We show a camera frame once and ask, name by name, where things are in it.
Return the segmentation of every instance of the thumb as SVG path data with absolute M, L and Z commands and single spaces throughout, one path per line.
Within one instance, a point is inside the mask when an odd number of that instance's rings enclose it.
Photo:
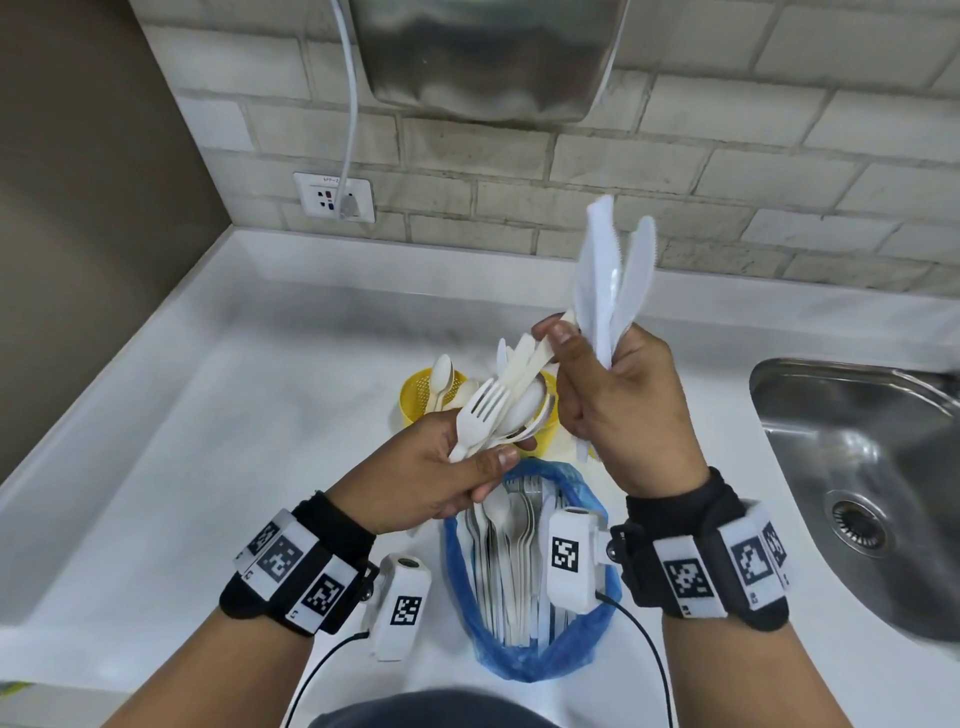
M 498 483 L 519 461 L 519 451 L 512 445 L 504 445 L 478 452 L 463 462 L 453 463 L 448 466 L 446 479 L 451 495 L 466 493 L 486 483 Z
M 577 394 L 582 399 L 590 399 L 606 384 L 611 374 L 597 361 L 586 336 L 566 321 L 560 321 L 551 327 L 547 336 L 561 369 Z

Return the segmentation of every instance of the tile wall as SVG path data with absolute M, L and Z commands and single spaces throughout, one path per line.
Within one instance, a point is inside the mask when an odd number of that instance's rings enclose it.
M 132 0 L 238 225 L 575 256 L 584 207 L 664 268 L 960 297 L 960 0 L 634 0 L 600 105 L 486 127 L 361 92 L 374 225 L 300 210 L 339 173 L 326 0 Z

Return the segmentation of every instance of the fingernail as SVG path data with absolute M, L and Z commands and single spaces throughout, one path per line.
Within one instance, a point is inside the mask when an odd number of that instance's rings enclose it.
M 570 329 L 562 323 L 554 324 L 554 326 L 550 329 L 550 333 L 553 335 L 554 340 L 558 344 L 565 344 L 573 335 L 570 332 Z
M 520 453 L 512 445 L 505 445 L 496 453 L 501 468 L 512 468 L 520 461 Z

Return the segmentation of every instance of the sink drain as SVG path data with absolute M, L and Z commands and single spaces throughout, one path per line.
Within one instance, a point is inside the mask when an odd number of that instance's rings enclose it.
M 848 546 L 874 556 L 888 545 L 887 529 L 880 517 L 863 503 L 838 500 L 830 509 L 833 530 Z

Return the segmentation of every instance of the black wrist strap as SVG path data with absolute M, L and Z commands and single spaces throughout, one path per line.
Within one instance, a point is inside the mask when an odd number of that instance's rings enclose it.
M 276 521 L 282 520 L 281 516 L 282 512 L 247 546 L 246 563 L 259 563 L 279 545 Z M 304 636 L 312 636 L 318 627 L 334 634 L 366 596 L 379 573 L 368 562 L 375 537 L 330 503 L 323 493 L 303 501 L 292 514 L 287 514 L 286 520 L 296 521 L 295 527 L 312 534 L 315 543 L 291 564 L 289 573 L 282 575 L 269 598 L 251 587 L 248 574 L 234 574 L 220 595 L 220 608 L 233 619 L 270 617 Z M 355 570 L 355 577 L 347 581 L 338 573 L 327 573 L 337 563 L 339 573 Z
M 681 496 L 649 500 L 628 497 L 627 509 L 630 519 L 611 529 L 612 544 L 617 561 L 623 565 L 624 582 L 638 606 L 661 607 L 676 618 L 691 616 L 654 546 L 655 541 L 690 536 L 696 545 L 696 557 L 707 571 L 697 574 L 700 596 L 717 597 L 723 610 L 759 631 L 775 631 L 787 623 L 785 597 L 756 608 L 750 602 L 749 589 L 744 589 L 718 528 L 743 519 L 747 508 L 717 470 L 710 469 L 710 478 L 701 488 Z M 763 558 L 773 570 L 773 562 L 765 555 Z M 692 579 L 699 565 L 691 563 L 688 568 Z

